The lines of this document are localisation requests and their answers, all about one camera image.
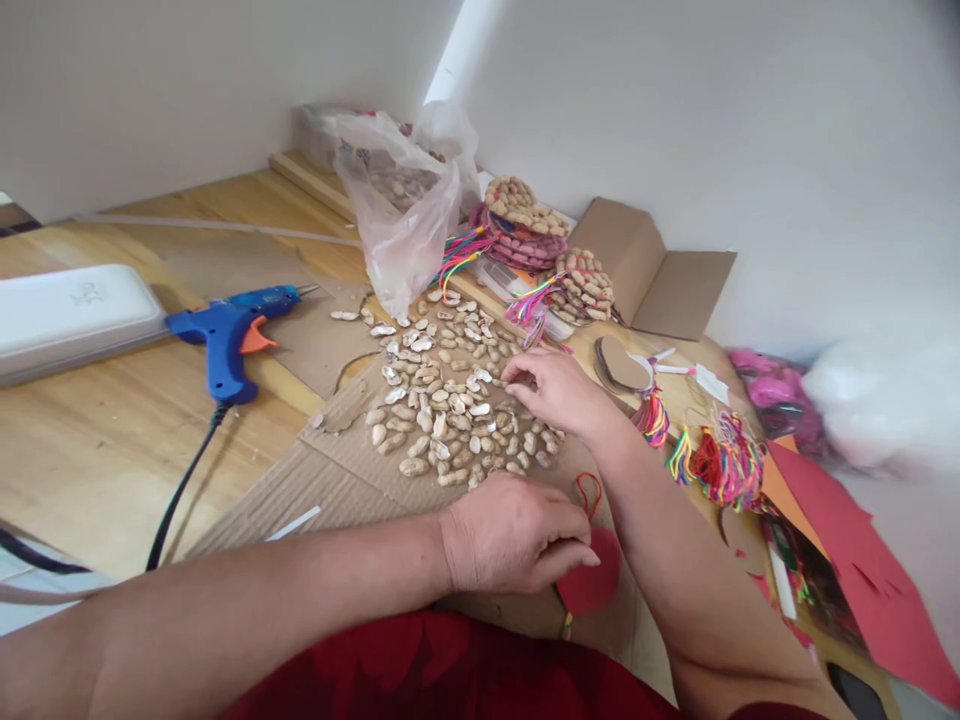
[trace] pink plastic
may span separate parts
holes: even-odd
[[[804,455],[825,454],[823,421],[800,383],[808,368],[749,349],[731,350],[729,355],[767,437],[793,435]]]

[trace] black cable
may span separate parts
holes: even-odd
[[[20,540],[20,538],[11,535],[3,528],[0,528],[0,547],[27,565],[32,565],[35,568],[56,573],[57,575],[75,575],[77,573],[90,572],[81,565],[62,563],[59,560],[54,560],[43,553],[37,552]]]
[[[167,531],[170,529],[170,523],[173,522],[173,514],[177,511],[177,505],[180,503],[180,496],[183,495],[183,490],[185,487],[187,487],[187,483],[190,481],[190,476],[193,475],[193,471],[197,468],[197,463],[199,463],[200,458],[203,457],[203,453],[207,449],[207,445],[209,445],[210,441],[213,439],[213,434],[217,431],[217,428],[220,427],[220,424],[223,422],[223,418],[226,417],[227,412],[232,407],[233,403],[217,403],[217,410],[213,413],[213,417],[210,418],[210,429],[207,430],[207,436],[200,444],[200,449],[197,450],[197,454],[193,456],[193,461],[190,463],[190,467],[188,467],[187,471],[183,474],[183,479],[180,481],[176,491],[173,493],[173,497],[170,498],[170,504],[167,505],[167,511],[163,515],[163,520],[160,521],[160,527],[157,528],[157,535],[153,539],[153,547],[150,548],[150,558],[147,560],[147,572],[156,570],[160,565],[160,556],[163,554],[163,544],[167,540]]]

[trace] red clothing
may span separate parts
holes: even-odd
[[[456,613],[354,628],[297,655],[226,713],[254,718],[684,717],[625,668],[560,640],[531,640]],[[732,720],[823,720],[765,703]]]

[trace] glue gun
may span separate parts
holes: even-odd
[[[276,285],[214,300],[206,310],[167,318],[170,332],[191,345],[207,346],[207,390],[218,403],[242,405],[257,396],[243,371],[243,355],[277,343],[260,334],[267,320],[286,315],[319,285]]]

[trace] heart-shaped ornament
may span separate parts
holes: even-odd
[[[600,558],[597,567],[581,565],[557,581],[563,604],[574,617],[599,610],[609,603],[620,585],[620,543],[608,528],[590,534],[590,547]]]

